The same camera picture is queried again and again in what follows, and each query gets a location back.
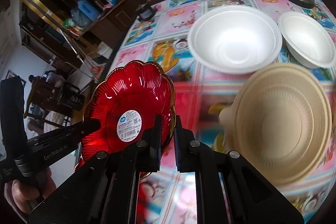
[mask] screw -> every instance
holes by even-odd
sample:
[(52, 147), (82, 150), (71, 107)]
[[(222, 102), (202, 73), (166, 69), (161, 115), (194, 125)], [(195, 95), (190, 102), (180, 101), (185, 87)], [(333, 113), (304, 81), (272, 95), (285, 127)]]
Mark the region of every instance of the screw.
[(240, 154), (237, 151), (231, 151), (230, 152), (230, 157), (233, 159), (239, 158)]
[(145, 146), (147, 145), (147, 142), (144, 141), (144, 140), (140, 140), (140, 141), (137, 141), (137, 142), (136, 142), (136, 145), (137, 145), (138, 147), (145, 147)]
[(100, 160), (106, 158), (106, 156), (107, 156), (107, 153), (105, 151), (99, 151), (96, 155), (96, 157)]
[(199, 141), (191, 141), (190, 142), (191, 147), (199, 147), (201, 144)]

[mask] pink tablecloth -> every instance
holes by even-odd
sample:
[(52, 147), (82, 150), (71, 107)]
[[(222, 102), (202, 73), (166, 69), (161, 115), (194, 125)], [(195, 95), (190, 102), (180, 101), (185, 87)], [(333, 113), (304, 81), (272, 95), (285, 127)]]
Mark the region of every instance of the pink tablecloth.
[[(158, 11), (151, 22), (135, 21), (110, 68), (112, 71), (134, 59), (160, 63), (174, 81), (175, 108), (181, 115), (183, 126), (210, 147), (216, 135), (225, 132), (218, 124), (218, 117), (208, 114), (209, 107), (219, 102), (233, 102), (250, 75), (227, 75), (204, 67), (190, 54), (186, 38), (188, 30), (202, 14), (232, 4), (258, 8), (276, 22), (286, 11), (307, 14), (325, 27), (336, 42), (336, 19), (321, 0), (316, 0), (312, 10), (300, 8), (288, 0), (165, 0), (155, 5)], [(274, 62), (296, 63), (296, 60), (283, 45)], [(333, 110), (335, 68), (310, 71), (325, 88)], [(303, 214), (306, 222), (318, 210), (335, 182), (335, 163), (333, 128), (327, 153), (318, 168), (295, 185), (279, 189)], [(140, 182), (137, 222), (197, 223), (194, 174), (177, 172), (173, 142), (162, 156), (160, 172)]]

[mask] barcode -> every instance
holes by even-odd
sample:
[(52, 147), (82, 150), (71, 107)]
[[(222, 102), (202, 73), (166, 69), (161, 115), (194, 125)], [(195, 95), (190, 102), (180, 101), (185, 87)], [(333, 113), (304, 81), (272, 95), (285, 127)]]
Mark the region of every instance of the barcode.
[(127, 132), (125, 133), (125, 137), (129, 137), (129, 136), (134, 135), (134, 134), (135, 134), (135, 129), (133, 129), (133, 130), (131, 130), (131, 131), (127, 131)]

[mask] beige bowl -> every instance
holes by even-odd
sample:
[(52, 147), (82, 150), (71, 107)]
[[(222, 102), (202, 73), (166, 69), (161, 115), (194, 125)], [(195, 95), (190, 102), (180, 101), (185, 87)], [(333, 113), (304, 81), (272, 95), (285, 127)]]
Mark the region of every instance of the beige bowl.
[(298, 65), (273, 64), (244, 84), (219, 122), (229, 146), (274, 185), (305, 177), (330, 139), (331, 110), (318, 80)]

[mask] blue container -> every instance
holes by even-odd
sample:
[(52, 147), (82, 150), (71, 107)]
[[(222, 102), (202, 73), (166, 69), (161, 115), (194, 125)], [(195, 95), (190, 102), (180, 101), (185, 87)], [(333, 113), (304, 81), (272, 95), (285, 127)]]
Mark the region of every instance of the blue container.
[(77, 1), (78, 9), (81, 10), (91, 21), (95, 21), (100, 12), (88, 1), (79, 0)]

